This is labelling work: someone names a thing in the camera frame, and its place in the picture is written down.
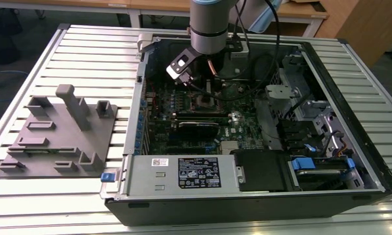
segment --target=floor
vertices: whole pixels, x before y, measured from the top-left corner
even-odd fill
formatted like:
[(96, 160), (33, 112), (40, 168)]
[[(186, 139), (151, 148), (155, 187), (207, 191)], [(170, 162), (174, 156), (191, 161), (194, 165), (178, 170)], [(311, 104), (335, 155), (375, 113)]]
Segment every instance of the floor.
[[(190, 20), (184, 17), (166, 16), (156, 19), (158, 23), (151, 23), (148, 16), (144, 16), (143, 20), (144, 27), (148, 28), (186, 29), (190, 25)], [(128, 16), (117, 18), (116, 14), (85, 12), (47, 11), (45, 19), (40, 20), (33, 10), (20, 10), (19, 21), (24, 31), (13, 36), (13, 41), (21, 51), (21, 59), (9, 65), (0, 66), (0, 71), (31, 71), (60, 23), (100, 26), (119, 26), (120, 23), (123, 25), (130, 24)], [(392, 59), (390, 55), (380, 58), (372, 67), (372, 72), (392, 95)], [(24, 79), (23, 74), (0, 73), (0, 118)]]

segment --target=metal slatted table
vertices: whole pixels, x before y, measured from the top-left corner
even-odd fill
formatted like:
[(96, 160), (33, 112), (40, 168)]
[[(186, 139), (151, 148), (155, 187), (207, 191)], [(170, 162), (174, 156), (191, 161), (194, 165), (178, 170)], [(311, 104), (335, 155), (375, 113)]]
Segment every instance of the metal slatted table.
[[(72, 25), (59, 29), (0, 121), (0, 160), (13, 144), (29, 111), (32, 95), (49, 95), (59, 84), (76, 86), (87, 103), (104, 98), (120, 107), (105, 162), (122, 165), (123, 144), (143, 32), (184, 35), (186, 31)], [(251, 38), (274, 36), (251, 35)], [(284, 37), (298, 41), (296, 37)], [(392, 170), (392, 97), (348, 45), (334, 39), (307, 40)], [(100, 179), (0, 180), (0, 234), (200, 233), (207, 234), (392, 234), (392, 201), (358, 207), (326, 219), (284, 220), (195, 226), (126, 227), (99, 196)], [(116, 191), (116, 185), (107, 190)]]

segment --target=metal bracket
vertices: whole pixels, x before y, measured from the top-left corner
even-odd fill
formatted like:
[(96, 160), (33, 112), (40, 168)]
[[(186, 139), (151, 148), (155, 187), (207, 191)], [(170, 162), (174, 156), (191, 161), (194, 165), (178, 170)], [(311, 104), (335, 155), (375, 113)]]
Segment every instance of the metal bracket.
[(142, 33), (138, 36), (138, 51), (144, 52), (144, 48), (152, 44), (152, 33)]

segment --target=regulatory label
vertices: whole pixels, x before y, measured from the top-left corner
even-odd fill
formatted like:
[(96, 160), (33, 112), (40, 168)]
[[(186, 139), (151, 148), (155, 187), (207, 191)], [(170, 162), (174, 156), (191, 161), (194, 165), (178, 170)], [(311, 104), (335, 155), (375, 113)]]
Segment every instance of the regulatory label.
[(179, 158), (180, 188), (220, 188), (218, 158)]
[(168, 158), (154, 158), (151, 166), (168, 166)]

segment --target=blue latch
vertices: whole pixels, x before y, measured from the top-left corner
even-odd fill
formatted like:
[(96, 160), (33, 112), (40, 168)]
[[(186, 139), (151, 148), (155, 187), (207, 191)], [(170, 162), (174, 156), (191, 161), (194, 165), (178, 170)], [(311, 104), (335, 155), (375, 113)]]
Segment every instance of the blue latch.
[(308, 144), (304, 144), (304, 146), (310, 149), (311, 152), (316, 152), (316, 148), (312, 147), (311, 145)]
[(348, 165), (350, 169), (354, 169), (356, 167), (354, 159), (351, 159), (351, 158), (347, 159), (347, 165)]
[(292, 161), (294, 170), (315, 169), (312, 158), (296, 158)]
[(115, 173), (103, 173), (101, 176), (100, 176), (100, 181), (103, 183), (115, 182), (115, 176), (116, 176)]

